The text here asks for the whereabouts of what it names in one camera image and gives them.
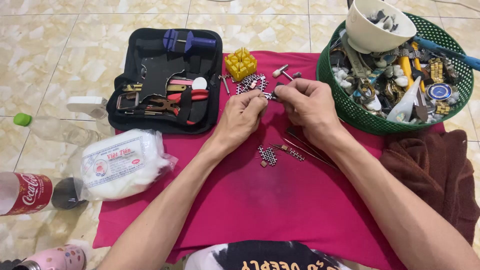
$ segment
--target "red cloth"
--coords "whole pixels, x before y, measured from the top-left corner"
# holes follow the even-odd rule
[[[289,64],[290,75],[315,80],[319,54],[253,51],[257,73],[264,73],[271,92],[278,81],[272,72]],[[227,79],[230,92],[235,85]],[[222,84],[220,113],[228,95]],[[195,250],[243,240],[299,241],[312,249],[378,269],[404,269],[361,198],[337,170],[308,155],[300,162],[278,156],[276,166],[260,166],[258,146],[283,144],[291,139],[282,104],[270,101],[258,131],[228,155],[210,174],[198,194],[183,230],[168,257],[176,262]],[[348,131],[379,158],[384,139],[344,124]],[[434,130],[443,131],[443,125]],[[163,135],[166,152],[179,158],[173,173],[147,191],[113,202],[103,202],[94,248],[115,243],[127,226],[180,173],[212,131],[200,135]]]

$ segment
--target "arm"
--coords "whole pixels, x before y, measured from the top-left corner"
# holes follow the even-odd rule
[[[229,99],[212,136],[122,233],[98,270],[160,269],[208,175],[257,129],[266,106],[267,100],[259,90]]]
[[[327,84],[295,79],[278,86],[294,124],[350,180],[390,246],[408,269],[480,269],[460,233],[392,176],[341,125]]]

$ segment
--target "black tool case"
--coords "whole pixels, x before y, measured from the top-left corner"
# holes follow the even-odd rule
[[[108,100],[108,121],[118,130],[127,131],[133,128],[154,129],[167,134],[198,134],[209,130],[218,117],[218,98],[222,71],[222,40],[220,36],[209,30],[175,29],[179,32],[178,39],[186,39],[186,33],[191,31],[195,37],[216,40],[215,49],[191,48],[188,53],[167,51],[163,45],[163,37],[168,29],[141,28],[135,30],[128,42],[124,73],[115,78],[115,91]],[[142,61],[155,59],[157,61],[156,74],[148,70],[145,79],[142,72]],[[117,99],[125,93],[123,89],[129,84],[143,84],[144,80],[155,79],[149,82],[150,91],[165,93],[166,78],[173,73],[187,79],[203,77],[207,81],[208,98],[192,102],[191,89],[183,91],[180,100],[179,114],[142,115],[125,114],[117,109]]]

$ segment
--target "tile floor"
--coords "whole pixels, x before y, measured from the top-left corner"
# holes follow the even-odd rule
[[[480,57],[480,12],[430,0],[386,0],[444,28],[468,55]],[[480,8],[478,0],[463,2]],[[0,0],[0,171],[69,174],[76,147],[41,141],[15,126],[18,112],[51,115],[95,129],[91,118],[65,108],[68,97],[109,98],[122,73],[130,33],[141,27],[202,28],[220,34],[224,51],[321,52],[345,19],[346,0]],[[468,134],[468,157],[480,198],[480,73],[473,95],[448,131]],[[24,258],[71,241],[90,245],[101,203],[69,217],[60,212],[0,218],[0,260]],[[47,237],[55,232],[55,237]],[[480,227],[474,248],[480,254]],[[89,250],[93,268],[108,248]]]

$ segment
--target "hand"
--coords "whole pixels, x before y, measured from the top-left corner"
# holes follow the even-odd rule
[[[218,149],[222,158],[231,153],[257,130],[267,104],[260,90],[232,96],[225,105],[215,131],[202,148]]]
[[[302,126],[305,137],[315,146],[323,149],[332,136],[346,132],[337,117],[328,84],[298,78],[275,87],[275,94],[290,121]]]

